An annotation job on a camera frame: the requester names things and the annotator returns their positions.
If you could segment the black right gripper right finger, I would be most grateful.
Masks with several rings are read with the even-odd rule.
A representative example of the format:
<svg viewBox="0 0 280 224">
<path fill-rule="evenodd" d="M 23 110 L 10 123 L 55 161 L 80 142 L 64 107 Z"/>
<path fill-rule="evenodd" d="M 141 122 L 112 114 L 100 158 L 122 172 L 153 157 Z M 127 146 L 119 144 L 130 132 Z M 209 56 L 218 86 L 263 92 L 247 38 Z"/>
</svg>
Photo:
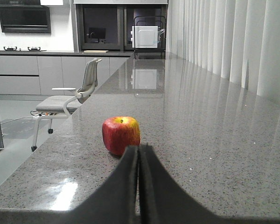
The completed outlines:
<svg viewBox="0 0 280 224">
<path fill-rule="evenodd" d="M 224 220 L 190 197 L 149 145 L 139 146 L 140 217 L 143 224 L 223 224 Z"/>
</svg>

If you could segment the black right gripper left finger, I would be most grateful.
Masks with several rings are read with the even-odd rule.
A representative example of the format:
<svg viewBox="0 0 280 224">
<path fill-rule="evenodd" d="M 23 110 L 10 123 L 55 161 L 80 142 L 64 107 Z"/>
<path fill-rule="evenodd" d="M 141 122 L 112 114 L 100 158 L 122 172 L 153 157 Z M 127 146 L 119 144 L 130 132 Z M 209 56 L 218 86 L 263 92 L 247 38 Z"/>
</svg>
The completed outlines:
<svg viewBox="0 0 280 224">
<path fill-rule="evenodd" d="M 138 147 L 126 148 L 106 181 L 60 220 L 62 224 L 135 224 Z"/>
</svg>

